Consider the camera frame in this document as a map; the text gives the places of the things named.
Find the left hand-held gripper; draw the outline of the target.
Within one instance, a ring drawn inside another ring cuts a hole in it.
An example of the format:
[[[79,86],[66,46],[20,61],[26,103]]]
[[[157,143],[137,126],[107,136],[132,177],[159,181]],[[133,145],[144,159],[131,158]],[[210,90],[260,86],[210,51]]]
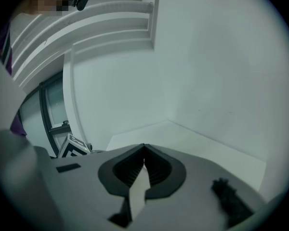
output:
[[[83,156],[90,153],[91,151],[85,142],[68,133],[59,150],[58,158]]]

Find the white table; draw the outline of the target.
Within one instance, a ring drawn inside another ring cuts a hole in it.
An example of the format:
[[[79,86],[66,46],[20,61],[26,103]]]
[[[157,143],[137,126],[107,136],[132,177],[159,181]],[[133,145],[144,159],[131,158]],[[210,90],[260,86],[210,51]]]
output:
[[[112,136],[107,150],[132,144],[162,146],[208,159],[222,166],[254,190],[259,191],[266,163],[170,121]]]

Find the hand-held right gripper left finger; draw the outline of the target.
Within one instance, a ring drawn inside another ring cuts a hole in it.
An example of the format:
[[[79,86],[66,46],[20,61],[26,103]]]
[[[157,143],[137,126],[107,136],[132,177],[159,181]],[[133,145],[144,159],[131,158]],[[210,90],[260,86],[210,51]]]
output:
[[[41,174],[63,220],[64,231],[136,231],[109,221],[120,212],[124,198],[109,194],[98,178],[106,161],[135,147],[70,158],[52,159],[41,151]]]

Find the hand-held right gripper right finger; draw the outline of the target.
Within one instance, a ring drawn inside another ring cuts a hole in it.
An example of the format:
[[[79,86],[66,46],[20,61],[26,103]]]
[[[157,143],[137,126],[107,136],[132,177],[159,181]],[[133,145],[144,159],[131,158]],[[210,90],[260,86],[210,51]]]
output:
[[[148,200],[134,221],[134,231],[226,230],[227,215],[211,189],[219,178],[228,180],[251,211],[265,206],[256,190],[217,163],[161,146],[154,148],[179,160],[185,166],[186,179],[170,197]]]

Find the person's purple shirt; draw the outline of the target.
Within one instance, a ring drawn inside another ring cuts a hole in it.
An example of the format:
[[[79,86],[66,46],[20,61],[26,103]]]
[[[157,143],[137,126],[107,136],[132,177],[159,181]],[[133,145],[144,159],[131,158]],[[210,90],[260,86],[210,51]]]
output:
[[[12,57],[10,23],[7,23],[0,32],[0,60],[10,76],[12,75]],[[27,135],[18,114],[13,119],[10,131],[22,137]]]

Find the black framed glass window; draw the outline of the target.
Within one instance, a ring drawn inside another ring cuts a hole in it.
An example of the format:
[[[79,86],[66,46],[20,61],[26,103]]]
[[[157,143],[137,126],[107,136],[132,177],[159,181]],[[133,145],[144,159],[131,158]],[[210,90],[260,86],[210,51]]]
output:
[[[31,144],[56,158],[66,136],[72,133],[64,102],[63,72],[39,83],[25,98],[18,117]]]

